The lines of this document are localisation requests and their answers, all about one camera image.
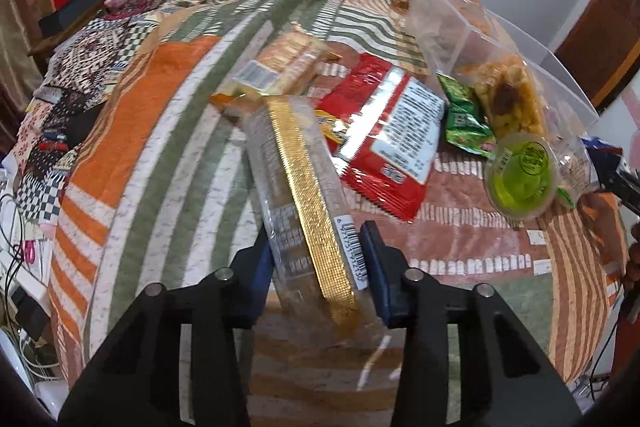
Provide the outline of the green jelly cup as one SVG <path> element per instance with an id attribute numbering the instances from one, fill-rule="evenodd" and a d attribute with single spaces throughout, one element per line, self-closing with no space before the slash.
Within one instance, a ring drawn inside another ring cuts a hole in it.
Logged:
<path id="1" fill-rule="evenodd" d="M 484 171 L 489 202 L 513 222 L 541 216 L 555 198 L 558 180 L 558 164 L 549 143 L 528 132 L 499 140 Z"/>

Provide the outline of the green small snack packet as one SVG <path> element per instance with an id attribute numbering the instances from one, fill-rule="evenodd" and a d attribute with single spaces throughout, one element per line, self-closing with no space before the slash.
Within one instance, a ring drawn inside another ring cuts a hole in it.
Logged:
<path id="1" fill-rule="evenodd" d="M 475 91 L 439 72 L 437 79 L 448 101 L 446 141 L 466 153 L 489 158 L 497 144 Z"/>

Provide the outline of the brown wooden door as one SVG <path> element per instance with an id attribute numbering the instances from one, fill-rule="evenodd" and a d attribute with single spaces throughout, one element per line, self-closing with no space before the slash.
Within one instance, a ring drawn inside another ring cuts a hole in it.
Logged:
<path id="1" fill-rule="evenodd" d="M 555 55 L 604 109 L 639 69 L 639 0 L 590 0 Z"/>

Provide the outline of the striped red curtain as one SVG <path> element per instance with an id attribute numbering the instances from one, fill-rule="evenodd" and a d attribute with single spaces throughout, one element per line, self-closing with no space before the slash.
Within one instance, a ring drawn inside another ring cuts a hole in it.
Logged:
<path id="1" fill-rule="evenodd" d="M 1 0 L 1 152 L 11 150 L 24 118 L 26 106 L 42 81 L 28 55 L 41 38 L 35 0 Z"/>

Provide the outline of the peanut brittle bar pack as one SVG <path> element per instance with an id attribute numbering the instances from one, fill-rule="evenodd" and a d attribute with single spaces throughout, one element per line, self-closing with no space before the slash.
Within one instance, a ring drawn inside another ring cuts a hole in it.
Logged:
<path id="1" fill-rule="evenodd" d="M 534 77 L 521 57 L 457 66 L 454 72 L 473 88 L 498 140 L 518 132 L 547 138 Z"/>

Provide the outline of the clear wrapped barcode snack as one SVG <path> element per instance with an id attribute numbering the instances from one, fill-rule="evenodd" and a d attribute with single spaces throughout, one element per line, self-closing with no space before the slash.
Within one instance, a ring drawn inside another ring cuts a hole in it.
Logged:
<path id="1" fill-rule="evenodd" d="M 582 195 L 599 190 L 596 168 L 578 136 L 556 144 L 553 152 L 559 173 L 556 195 L 562 205 L 574 209 Z"/>

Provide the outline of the clear plastic storage box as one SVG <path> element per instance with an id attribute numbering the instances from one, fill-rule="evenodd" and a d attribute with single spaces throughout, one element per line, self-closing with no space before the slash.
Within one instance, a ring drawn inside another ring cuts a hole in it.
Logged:
<path id="1" fill-rule="evenodd" d="M 432 74 L 473 84 L 469 69 L 522 62 L 553 135 L 582 135 L 599 115 L 572 74 L 526 31 L 472 0 L 410 0 L 406 28 Z"/>

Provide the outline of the gold strip cracker pack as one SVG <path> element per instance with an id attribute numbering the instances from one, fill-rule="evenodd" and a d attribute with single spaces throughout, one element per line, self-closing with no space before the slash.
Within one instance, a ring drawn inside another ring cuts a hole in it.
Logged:
<path id="1" fill-rule="evenodd" d="M 308 98 L 266 96 L 241 117 L 274 286 L 305 343 L 363 343 L 376 316 L 356 225 Z"/>

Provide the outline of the dark blue flat box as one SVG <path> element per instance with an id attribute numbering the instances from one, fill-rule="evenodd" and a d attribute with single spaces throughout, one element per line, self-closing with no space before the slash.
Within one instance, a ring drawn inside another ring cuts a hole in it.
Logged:
<path id="1" fill-rule="evenodd" d="M 82 14 L 103 0 L 70 0 L 61 9 L 38 20 L 41 35 L 44 38 L 52 37 L 75 23 Z"/>

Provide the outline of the orange cracker pack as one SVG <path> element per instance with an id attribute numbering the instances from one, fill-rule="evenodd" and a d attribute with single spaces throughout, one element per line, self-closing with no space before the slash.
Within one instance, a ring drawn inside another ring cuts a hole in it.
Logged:
<path id="1" fill-rule="evenodd" d="M 234 66 L 209 97 L 221 113 L 249 112 L 268 96 L 303 94 L 326 64 L 341 60 L 329 45 L 294 22 L 259 52 Z"/>

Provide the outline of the red white snack bag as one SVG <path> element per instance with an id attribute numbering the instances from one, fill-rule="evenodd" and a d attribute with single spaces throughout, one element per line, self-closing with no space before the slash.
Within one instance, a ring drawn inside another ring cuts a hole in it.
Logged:
<path id="1" fill-rule="evenodd" d="M 424 82 L 367 53 L 316 107 L 340 178 L 402 221 L 424 201 L 444 115 Z"/>

